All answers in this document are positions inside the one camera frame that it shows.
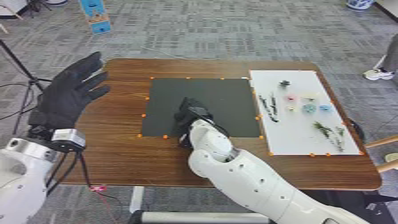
black glove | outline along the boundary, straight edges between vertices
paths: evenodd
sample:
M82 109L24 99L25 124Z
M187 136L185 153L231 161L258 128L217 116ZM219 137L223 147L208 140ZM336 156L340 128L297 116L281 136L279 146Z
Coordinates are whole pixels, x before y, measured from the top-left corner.
M194 98L185 97L180 105L180 112L175 114L175 119L182 128L189 128L198 119L214 120L214 115L210 114L203 103Z
M102 53L93 53L56 76L29 117L31 134L43 129L73 128L88 104L109 93L107 85L96 88L107 79L107 72L91 77L103 67L100 58Z

tripod stand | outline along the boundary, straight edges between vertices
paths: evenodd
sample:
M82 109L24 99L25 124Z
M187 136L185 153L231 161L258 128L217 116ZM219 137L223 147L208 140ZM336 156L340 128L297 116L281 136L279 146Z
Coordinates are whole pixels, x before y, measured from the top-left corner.
M43 81L43 82L52 82L52 80L48 80L48 79L41 79L41 78L34 77L34 75L32 75L32 73L29 72L27 67L25 67L24 64L22 64L22 61L20 61L20 59L18 59L18 57L16 57L16 55L15 55L15 53L13 53L13 51L11 51L9 47L8 47L8 45L6 45L2 39L0 39L0 46L2 46L2 48L4 48L4 51L6 51L6 53L8 53L9 57L11 57L11 59L13 59L15 63L16 63L16 65L18 65L18 67L20 67L24 73L25 73L25 76L27 76L27 78L29 78L27 92L25 92L25 95L24 95L22 109L20 109L20 112L18 112L16 123L15 123L15 129L13 129L13 135L16 135L18 127L20 127L20 122L22 122L22 116L24 116L24 114L31 111L31 110L24 111L24 109L25 109L25 105L27 105L29 93L31 93L31 91L32 91L32 86L36 86L38 89L40 89L40 91L43 92L43 91L45 91L45 86L41 85L41 81Z

wooden table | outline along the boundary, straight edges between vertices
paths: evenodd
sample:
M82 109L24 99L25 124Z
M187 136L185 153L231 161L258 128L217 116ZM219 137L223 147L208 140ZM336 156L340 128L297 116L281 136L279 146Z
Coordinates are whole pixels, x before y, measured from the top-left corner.
M86 160L95 184L212 187L208 180L191 171L191 150L178 148L178 139L137 137L151 87L150 77L240 78L249 77L251 69L315 70L349 123L320 69L308 62L114 59L105 66L112 91L91 104L79 122L79 129L88 135ZM352 127L349 129L359 148L366 152ZM265 160L297 188L375 190L381 187L381 175L368 154L315 158L271 157L267 140L231 138L231 141L237 147L247 149ZM80 166L66 183L84 184Z

floor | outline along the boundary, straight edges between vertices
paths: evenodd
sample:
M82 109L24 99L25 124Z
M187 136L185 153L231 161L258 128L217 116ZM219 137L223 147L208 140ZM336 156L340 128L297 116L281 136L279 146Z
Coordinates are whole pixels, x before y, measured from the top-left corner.
M52 78L89 52L105 60L130 58L198 58L233 60L306 60L320 66L347 113L363 125L368 141L398 132L398 86L368 81L361 72L375 65L398 33L398 24L374 7L347 9L343 0L107 0L112 32L93 36L79 1L43 9L25 21L2 21L0 33L32 73ZM0 83L27 79L0 55ZM0 88L0 117L18 110L24 87ZM0 121L0 146L11 137L15 118ZM375 163L397 152L393 144L370 151ZM398 195L398 171L382 174L381 192ZM128 219L130 187L112 187L119 197L111 210ZM150 188L146 208L153 211L244 211L214 190ZM398 220L398 202L390 203ZM48 198L31 224L112 223L98 196L82 186L63 186Z

paper sheet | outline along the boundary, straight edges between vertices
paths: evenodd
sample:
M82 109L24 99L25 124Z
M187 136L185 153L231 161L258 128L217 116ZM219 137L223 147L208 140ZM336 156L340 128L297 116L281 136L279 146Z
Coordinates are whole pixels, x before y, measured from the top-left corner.
M327 153L331 155L359 155L358 144L343 125L338 109L331 102L315 71L253 70L251 77L260 113L263 115L262 122L267 141L274 155L310 155L311 153L315 155L326 155ZM281 88L279 83L285 80L290 81L290 86ZM267 99L271 108L272 94L278 101L279 122L271 120L263 102L260 101L262 96ZM304 112L302 106L306 104L317 106L315 113ZM322 111L320 105L331 106L331 111ZM315 122L320 122L334 130L336 136L336 127L343 128L345 134L343 137L340 136L343 151L331 142L333 137L327 138L313 127Z

